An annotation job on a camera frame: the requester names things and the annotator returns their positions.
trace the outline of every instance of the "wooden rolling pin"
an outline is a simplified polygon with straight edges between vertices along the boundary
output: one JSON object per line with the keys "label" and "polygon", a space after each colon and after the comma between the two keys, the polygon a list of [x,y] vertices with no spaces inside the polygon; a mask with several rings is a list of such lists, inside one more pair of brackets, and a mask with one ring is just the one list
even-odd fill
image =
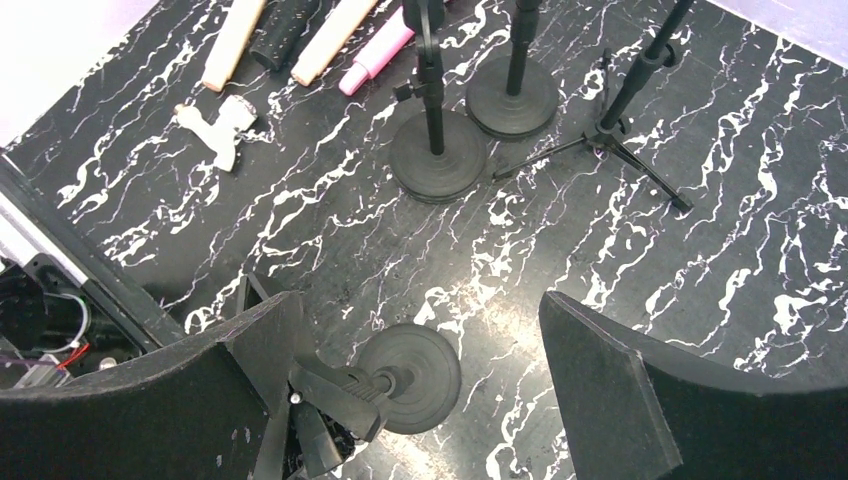
{"label": "wooden rolling pin", "polygon": [[341,0],[300,54],[297,64],[292,68],[292,77],[301,85],[309,86],[324,73],[333,57],[376,4],[377,0]]}
{"label": "wooden rolling pin", "polygon": [[256,27],[265,0],[233,0],[224,25],[206,59],[201,81],[213,92],[220,92],[233,76],[250,34]]}

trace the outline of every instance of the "black roller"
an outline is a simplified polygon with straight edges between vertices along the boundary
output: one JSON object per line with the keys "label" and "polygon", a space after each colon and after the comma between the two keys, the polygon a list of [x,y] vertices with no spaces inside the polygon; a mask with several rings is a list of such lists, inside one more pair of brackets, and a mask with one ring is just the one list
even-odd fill
{"label": "black roller", "polygon": [[506,93],[509,57],[484,64],[468,82],[465,109],[487,134],[516,140],[538,133],[553,120],[559,92],[550,72],[527,59],[521,92]]}
{"label": "black roller", "polygon": [[279,70],[319,3],[319,0],[277,0],[250,46],[250,56],[268,70]]}
{"label": "black roller", "polygon": [[433,155],[427,116],[415,115],[401,125],[389,148],[389,164],[398,183],[418,201],[448,203],[474,185],[488,153],[479,129],[465,115],[443,113],[445,151]]}
{"label": "black roller", "polygon": [[365,344],[356,363],[371,376],[406,372],[402,393],[389,395],[386,430],[403,435],[426,432],[442,423],[459,399],[459,358],[436,331],[415,324],[389,327]]}

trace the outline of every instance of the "white cable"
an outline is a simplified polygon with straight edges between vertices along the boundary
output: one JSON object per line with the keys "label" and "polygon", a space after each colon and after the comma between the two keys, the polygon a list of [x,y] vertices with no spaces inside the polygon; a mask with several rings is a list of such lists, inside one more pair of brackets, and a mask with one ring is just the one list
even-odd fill
{"label": "white cable", "polygon": [[45,295],[50,295],[51,297],[59,297],[59,298],[68,298],[71,300],[76,300],[77,303],[80,304],[80,308],[82,309],[82,322],[80,324],[80,330],[77,332],[77,335],[73,340],[70,341],[67,345],[62,348],[57,348],[55,350],[42,350],[44,353],[62,353],[72,348],[77,348],[80,346],[79,341],[85,332],[88,330],[89,325],[91,324],[91,310],[89,310],[88,305],[85,304],[82,298],[71,295],[69,293],[62,294],[54,294],[54,293],[45,293]]}

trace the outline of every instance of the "red wire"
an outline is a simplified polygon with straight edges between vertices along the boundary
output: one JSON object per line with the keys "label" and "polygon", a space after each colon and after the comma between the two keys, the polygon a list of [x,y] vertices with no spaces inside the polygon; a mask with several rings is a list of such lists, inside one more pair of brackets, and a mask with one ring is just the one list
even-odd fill
{"label": "red wire", "polygon": [[75,362],[75,361],[76,361],[79,357],[81,357],[81,356],[82,356],[82,354],[83,354],[83,353],[85,353],[85,351],[86,351],[86,350],[88,350],[88,347],[90,347],[90,346],[91,346],[91,344],[90,344],[90,343],[86,343],[86,344],[85,344],[85,345],[83,345],[82,347],[77,348],[76,350],[74,350],[74,353],[72,353],[72,354],[71,354],[71,356],[70,356],[70,357],[68,357],[68,359],[67,359],[67,360],[65,360],[64,362],[60,363],[60,364],[59,364],[59,366],[58,366],[58,367],[56,367],[56,368],[64,369],[64,368],[66,368],[68,365],[70,365],[70,364],[74,363],[74,362]]}

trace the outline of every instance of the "marble pattern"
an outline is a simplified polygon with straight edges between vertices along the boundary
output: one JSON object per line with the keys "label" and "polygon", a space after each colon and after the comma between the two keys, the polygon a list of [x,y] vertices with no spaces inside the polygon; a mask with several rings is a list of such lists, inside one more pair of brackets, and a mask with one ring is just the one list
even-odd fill
{"label": "marble pattern", "polygon": [[[387,167],[394,132],[422,108],[389,88],[412,74],[413,51],[351,99],[336,89],[390,0],[313,88],[244,58],[225,92],[260,120],[234,172],[216,171],[172,110],[214,119],[221,98],[199,80],[226,4],[160,3],[5,155],[188,332],[231,315],[239,278],[258,271],[304,292],[331,364],[398,322],[454,344],[464,386],[447,422],[384,433],[327,478],[575,478],[537,326],[547,289],[740,370],[848,381],[845,70],[698,2],[682,63],[634,102],[626,142],[695,210],[590,151],[434,207]],[[490,141],[489,171],[579,134],[597,114],[603,47],[620,84],[672,4],[547,2],[532,55],[557,79],[558,116],[530,140]],[[509,52],[512,8],[450,6],[447,108],[462,111],[477,67]]]}

